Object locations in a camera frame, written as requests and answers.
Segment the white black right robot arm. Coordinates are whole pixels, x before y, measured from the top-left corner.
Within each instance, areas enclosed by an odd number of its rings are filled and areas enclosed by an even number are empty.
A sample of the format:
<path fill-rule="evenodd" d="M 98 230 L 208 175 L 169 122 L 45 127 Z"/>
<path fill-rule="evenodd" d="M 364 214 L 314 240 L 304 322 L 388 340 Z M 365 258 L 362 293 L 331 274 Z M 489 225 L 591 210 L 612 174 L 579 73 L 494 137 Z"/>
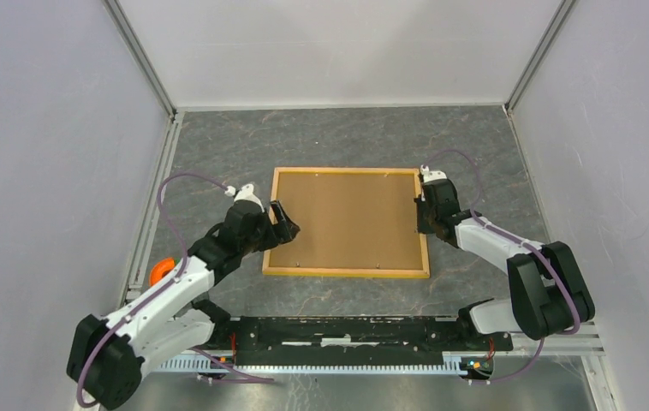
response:
<path fill-rule="evenodd" d="M 453 182 L 444 176 L 419 176 L 415 198 L 418 231 L 472 253 L 503 272 L 509 298 L 476 302 L 462 309 L 466 320 L 456 339 L 480 348 L 492 333 L 521 332 L 534 341 L 575 332 L 592 320 L 596 308 L 571 248 L 514 235 L 477 211 L 463 210 Z"/>

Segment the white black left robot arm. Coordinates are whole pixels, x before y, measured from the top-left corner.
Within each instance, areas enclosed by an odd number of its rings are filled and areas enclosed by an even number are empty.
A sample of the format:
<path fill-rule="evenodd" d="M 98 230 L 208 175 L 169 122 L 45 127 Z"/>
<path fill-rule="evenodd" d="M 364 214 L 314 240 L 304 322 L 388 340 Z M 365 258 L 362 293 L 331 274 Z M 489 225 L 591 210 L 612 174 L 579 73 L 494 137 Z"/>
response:
<path fill-rule="evenodd" d="M 67 375 L 76 382 L 84 408 L 91 403 L 109 410 L 122 406 L 143 379 L 162 363 L 204 343 L 221 348 L 230 338 L 229 324 L 186 305 L 241 266 L 245 256 L 287 244 L 300 227 L 281 203 L 268 208 L 237 200 L 187 249 L 173 270 L 139 298 L 102 318 L 92 314 L 75 328 Z"/>

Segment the brown cardboard backing board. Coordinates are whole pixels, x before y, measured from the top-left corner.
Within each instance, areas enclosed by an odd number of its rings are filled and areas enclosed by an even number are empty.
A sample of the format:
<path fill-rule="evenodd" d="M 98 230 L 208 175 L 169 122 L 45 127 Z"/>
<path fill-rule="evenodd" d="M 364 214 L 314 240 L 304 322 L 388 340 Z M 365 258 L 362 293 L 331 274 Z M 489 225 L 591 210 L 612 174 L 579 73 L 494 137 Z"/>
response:
<path fill-rule="evenodd" d="M 301 231 L 265 253 L 274 276 L 428 278 L 413 168 L 277 167 L 271 197 Z"/>

